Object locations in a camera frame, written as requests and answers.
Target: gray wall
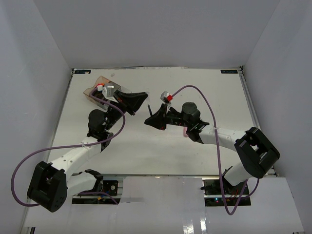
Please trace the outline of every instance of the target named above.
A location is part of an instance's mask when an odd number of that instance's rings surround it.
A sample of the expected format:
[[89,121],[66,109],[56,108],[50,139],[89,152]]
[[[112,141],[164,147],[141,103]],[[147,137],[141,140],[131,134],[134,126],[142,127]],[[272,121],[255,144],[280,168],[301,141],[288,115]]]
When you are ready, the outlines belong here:
[[[18,233],[24,207],[13,199],[15,166],[51,143],[70,69],[32,0],[0,1],[0,233]],[[17,174],[16,191],[26,192],[34,156]]]
[[312,2],[283,0],[246,64],[248,88],[263,131],[281,153],[306,233],[312,233]]
[[237,67],[279,0],[34,0],[71,68]]

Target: black label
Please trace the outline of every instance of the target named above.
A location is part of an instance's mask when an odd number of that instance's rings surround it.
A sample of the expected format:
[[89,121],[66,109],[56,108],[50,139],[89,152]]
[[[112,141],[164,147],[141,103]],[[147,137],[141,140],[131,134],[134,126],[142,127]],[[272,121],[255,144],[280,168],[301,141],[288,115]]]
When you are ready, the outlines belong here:
[[237,74],[237,70],[221,70],[222,74]]
[[75,70],[75,74],[90,74],[91,70]]

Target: white wall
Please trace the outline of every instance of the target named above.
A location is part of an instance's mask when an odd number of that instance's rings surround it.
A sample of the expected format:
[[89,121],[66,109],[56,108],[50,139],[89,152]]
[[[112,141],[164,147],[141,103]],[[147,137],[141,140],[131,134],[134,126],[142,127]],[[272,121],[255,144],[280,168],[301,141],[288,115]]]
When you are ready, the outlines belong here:
[[281,153],[306,233],[312,233],[312,2],[283,0],[246,64],[246,80],[263,131]]
[[279,0],[35,0],[71,68],[238,67]]
[[[19,232],[24,207],[13,199],[15,166],[51,143],[70,69],[32,0],[0,1],[0,233]],[[17,174],[25,201],[35,156]]]

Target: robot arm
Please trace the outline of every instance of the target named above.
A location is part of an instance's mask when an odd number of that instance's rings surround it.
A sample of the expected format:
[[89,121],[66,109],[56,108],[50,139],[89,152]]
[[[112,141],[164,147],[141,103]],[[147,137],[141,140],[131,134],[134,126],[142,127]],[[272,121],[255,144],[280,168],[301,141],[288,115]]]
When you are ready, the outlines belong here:
[[[193,102],[186,102],[181,112],[171,105],[171,95],[164,92],[160,109],[145,120],[145,124],[165,130],[167,124],[187,127],[186,134],[195,142],[216,144],[215,128],[200,119],[200,111]],[[252,127],[247,131],[236,131],[218,128],[219,144],[236,151],[240,163],[226,170],[223,174],[228,187],[236,186],[250,178],[262,178],[280,158],[278,150],[272,145],[260,129]]]
[[[102,89],[94,89],[94,95],[118,107],[123,113],[135,115],[147,98],[146,93],[126,94],[114,83],[105,84]],[[109,130],[122,117],[122,114],[111,106],[104,106],[106,111],[93,110],[89,114],[89,131],[81,142],[82,146],[73,148],[65,155],[50,163],[44,161],[35,167],[27,195],[51,212],[57,211],[67,196],[82,191],[100,192],[103,176],[96,171],[86,170],[76,176],[72,174],[91,157],[102,152],[110,143],[99,143],[113,136]]]

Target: table surface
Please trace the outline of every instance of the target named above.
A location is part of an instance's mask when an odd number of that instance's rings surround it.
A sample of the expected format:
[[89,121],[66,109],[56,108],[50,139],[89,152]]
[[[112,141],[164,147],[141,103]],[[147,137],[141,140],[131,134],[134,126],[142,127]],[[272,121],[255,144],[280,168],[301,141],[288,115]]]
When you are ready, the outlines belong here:
[[[239,74],[222,74],[220,70],[185,69],[93,69],[90,74],[74,74],[59,120],[53,146],[78,144],[88,132],[88,115],[99,109],[87,100],[83,91],[104,76],[132,92],[149,92],[153,113],[161,105],[163,91],[174,93],[192,84],[206,96],[214,111],[217,126],[248,130],[253,120],[248,108]],[[187,101],[194,102],[204,121],[213,123],[212,116],[200,94],[192,88],[183,90],[173,100],[173,107],[181,111]],[[140,175],[217,175],[216,146],[192,142],[183,136],[183,128],[168,126],[160,131],[144,125],[149,116],[147,101],[135,116],[126,114],[122,133],[112,140],[102,153],[91,158],[77,172],[93,169],[103,174]],[[110,130],[116,133],[122,120]],[[52,151],[52,161],[68,149]],[[236,152],[221,148],[222,168],[239,162]]]

